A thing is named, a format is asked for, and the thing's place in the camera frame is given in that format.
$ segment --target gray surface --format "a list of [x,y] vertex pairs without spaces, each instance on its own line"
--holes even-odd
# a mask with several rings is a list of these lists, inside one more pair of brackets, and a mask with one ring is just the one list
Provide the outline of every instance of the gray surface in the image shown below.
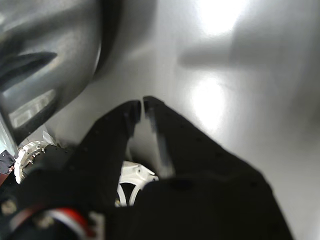
[[[110,58],[47,127],[74,145],[118,104],[153,95],[264,173],[296,239],[320,239],[319,9],[318,0],[125,0]],[[157,163],[154,139],[143,120],[132,155]]]
[[19,144],[92,79],[101,44],[98,3],[0,0],[0,125],[8,128],[0,128],[0,145],[10,147],[4,131]]

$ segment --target screw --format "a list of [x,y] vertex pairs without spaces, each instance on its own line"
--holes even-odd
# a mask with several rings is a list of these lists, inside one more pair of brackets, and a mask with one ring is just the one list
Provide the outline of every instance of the screw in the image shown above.
[[8,216],[17,211],[17,206],[12,200],[9,199],[1,204],[1,211],[3,215]]

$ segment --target gray plastic object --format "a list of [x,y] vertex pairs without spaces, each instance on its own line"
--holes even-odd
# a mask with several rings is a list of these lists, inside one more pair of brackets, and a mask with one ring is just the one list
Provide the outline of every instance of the gray plastic object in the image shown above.
[[95,72],[98,0],[0,0],[0,153],[73,100]]

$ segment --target white plastic part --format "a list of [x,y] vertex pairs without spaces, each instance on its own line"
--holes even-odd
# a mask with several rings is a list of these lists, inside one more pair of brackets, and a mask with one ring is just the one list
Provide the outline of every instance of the white plastic part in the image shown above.
[[142,190],[147,183],[158,180],[159,178],[155,173],[145,166],[130,161],[124,161],[117,189],[120,203],[116,205],[119,205],[120,207],[127,206],[127,199],[121,184],[132,184],[135,186],[128,200],[128,205],[132,206],[135,204],[138,192]]
[[24,179],[23,168],[32,163],[33,158],[49,144],[46,141],[33,141],[23,146],[18,152],[14,163],[14,175],[18,184]]

